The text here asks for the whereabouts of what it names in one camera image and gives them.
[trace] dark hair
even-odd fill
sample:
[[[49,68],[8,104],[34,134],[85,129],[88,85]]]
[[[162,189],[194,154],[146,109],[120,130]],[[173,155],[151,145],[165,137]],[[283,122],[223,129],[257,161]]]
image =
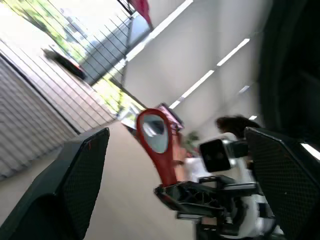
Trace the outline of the dark hair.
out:
[[[261,128],[259,124],[241,115],[219,117],[215,123],[221,132],[232,133],[238,139],[245,137],[246,127]]]

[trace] red oval frame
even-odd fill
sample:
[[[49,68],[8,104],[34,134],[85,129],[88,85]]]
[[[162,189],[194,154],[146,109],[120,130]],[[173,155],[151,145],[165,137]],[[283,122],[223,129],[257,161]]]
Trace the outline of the red oval frame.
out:
[[[140,120],[145,115],[157,115],[163,121],[167,127],[168,132],[168,147],[164,153],[157,153],[152,150],[152,148],[147,144],[147,141],[144,138],[142,125]],[[156,167],[156,170],[160,176],[162,185],[164,187],[176,184],[177,177],[174,169],[174,160],[173,160],[173,134],[171,129],[171,124],[167,118],[167,116],[158,109],[149,108],[141,112],[136,119],[136,130],[138,133],[138,138],[140,140],[141,145],[148,153],[149,157],[152,159],[153,164]]]

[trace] red flag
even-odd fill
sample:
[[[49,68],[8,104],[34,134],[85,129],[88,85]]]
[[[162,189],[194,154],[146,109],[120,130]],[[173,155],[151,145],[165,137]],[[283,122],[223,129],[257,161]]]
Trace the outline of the red flag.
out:
[[[129,0],[129,3],[147,21],[149,25],[152,25],[149,16],[149,4],[147,0]]]

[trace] ceiling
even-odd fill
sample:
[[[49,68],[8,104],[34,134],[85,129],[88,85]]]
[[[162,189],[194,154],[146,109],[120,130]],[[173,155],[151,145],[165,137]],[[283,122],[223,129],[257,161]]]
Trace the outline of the ceiling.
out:
[[[271,5],[271,0],[195,0],[129,62],[126,89],[147,107],[161,102],[171,105],[209,70],[215,70],[174,108],[185,123],[185,132],[197,130],[205,138],[216,134],[217,117],[259,115],[254,82],[260,32]],[[250,41],[217,68],[245,38]],[[251,87],[239,94],[246,85]]]

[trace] oval mirror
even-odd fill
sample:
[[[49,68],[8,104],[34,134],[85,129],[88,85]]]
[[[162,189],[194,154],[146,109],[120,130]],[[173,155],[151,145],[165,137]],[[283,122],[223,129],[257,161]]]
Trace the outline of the oval mirror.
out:
[[[142,133],[149,147],[158,154],[168,149],[169,135],[165,121],[158,115],[145,114],[140,119]]]

